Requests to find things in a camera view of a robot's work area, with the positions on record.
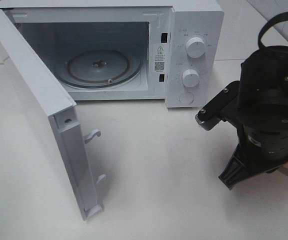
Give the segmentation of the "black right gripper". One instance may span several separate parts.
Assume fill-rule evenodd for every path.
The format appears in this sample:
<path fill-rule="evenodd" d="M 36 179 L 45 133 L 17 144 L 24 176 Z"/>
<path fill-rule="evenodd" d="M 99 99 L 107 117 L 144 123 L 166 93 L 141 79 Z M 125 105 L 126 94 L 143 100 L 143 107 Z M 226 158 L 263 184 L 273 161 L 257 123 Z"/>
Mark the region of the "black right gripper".
<path fill-rule="evenodd" d="M 288 163 L 288 130 L 264 131 L 243 128 L 242 138 L 224 171 L 219 175 L 229 189 L 250 174 L 270 173 Z"/>

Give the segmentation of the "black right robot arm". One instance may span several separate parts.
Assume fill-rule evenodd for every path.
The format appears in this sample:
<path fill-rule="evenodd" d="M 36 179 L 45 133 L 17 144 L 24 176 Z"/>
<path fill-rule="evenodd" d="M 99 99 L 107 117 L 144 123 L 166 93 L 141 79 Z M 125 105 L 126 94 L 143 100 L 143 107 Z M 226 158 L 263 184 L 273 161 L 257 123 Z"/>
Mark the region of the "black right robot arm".
<path fill-rule="evenodd" d="M 238 145 L 219 176 L 229 189 L 288 162 L 287 46 L 257 50 L 241 64 L 231 123 Z"/>

